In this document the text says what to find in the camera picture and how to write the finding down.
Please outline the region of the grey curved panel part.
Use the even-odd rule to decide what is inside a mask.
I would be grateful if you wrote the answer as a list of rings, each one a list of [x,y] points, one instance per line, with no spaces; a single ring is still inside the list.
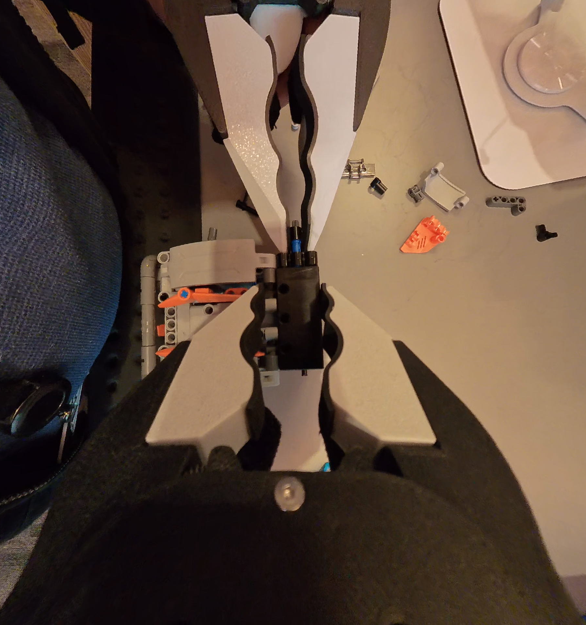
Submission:
[[[470,199],[466,193],[442,174],[444,163],[438,162],[429,170],[421,185],[413,185],[407,194],[415,203],[427,198],[447,213],[466,206]]]

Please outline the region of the grey building-block robot model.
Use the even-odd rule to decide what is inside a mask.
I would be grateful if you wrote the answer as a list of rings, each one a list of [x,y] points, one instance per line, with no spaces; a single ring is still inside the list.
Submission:
[[[263,285],[263,346],[256,353],[262,384],[280,371],[323,368],[323,315],[316,252],[271,254],[251,239],[216,239],[172,247],[141,263],[141,379],[181,342]]]

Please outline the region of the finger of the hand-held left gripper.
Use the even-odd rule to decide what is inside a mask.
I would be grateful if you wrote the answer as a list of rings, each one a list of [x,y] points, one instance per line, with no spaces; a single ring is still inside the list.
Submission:
[[[313,122],[305,158],[310,171],[309,247],[317,245],[325,227],[356,137],[359,30],[358,17],[330,14],[302,40],[300,76]]]
[[[239,14],[205,16],[222,110],[224,145],[266,233],[287,249],[287,212],[279,196],[281,158],[273,144],[270,106],[277,82],[275,48]]]

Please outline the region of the orange wedge panel part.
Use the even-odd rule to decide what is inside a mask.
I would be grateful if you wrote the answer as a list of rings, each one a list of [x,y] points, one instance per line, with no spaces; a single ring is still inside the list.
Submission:
[[[425,217],[401,245],[400,251],[405,254],[428,253],[444,243],[449,233],[434,215]]]

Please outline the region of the person's blue trousers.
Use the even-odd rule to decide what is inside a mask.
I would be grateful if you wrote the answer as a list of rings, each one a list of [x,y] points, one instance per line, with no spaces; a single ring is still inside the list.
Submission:
[[[89,163],[0,75],[0,381],[82,385],[120,299],[116,208]]]

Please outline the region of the black dimpled chair seat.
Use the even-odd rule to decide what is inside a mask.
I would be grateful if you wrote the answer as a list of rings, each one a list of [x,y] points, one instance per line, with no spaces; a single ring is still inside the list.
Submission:
[[[123,193],[120,313],[103,348],[104,399],[141,379],[141,262],[202,235],[200,124],[194,83],[148,1],[91,1],[92,109]]]

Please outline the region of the grey angled beam part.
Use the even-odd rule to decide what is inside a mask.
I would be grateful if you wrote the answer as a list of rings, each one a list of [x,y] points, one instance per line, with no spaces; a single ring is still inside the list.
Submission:
[[[485,200],[487,207],[507,209],[512,215],[522,215],[526,211],[526,199],[520,196],[492,196]]]

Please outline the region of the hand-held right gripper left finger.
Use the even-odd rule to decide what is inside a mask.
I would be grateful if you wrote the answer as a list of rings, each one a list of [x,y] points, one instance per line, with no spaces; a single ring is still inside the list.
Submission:
[[[203,462],[214,448],[238,452],[258,440],[265,404],[255,355],[263,346],[263,285],[255,285],[197,332],[145,441],[194,446]]]

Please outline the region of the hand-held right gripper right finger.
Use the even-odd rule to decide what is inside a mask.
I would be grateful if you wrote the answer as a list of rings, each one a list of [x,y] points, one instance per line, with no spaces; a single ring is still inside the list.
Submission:
[[[319,427],[329,463],[355,449],[428,449],[437,442],[389,333],[336,288],[321,285]]]

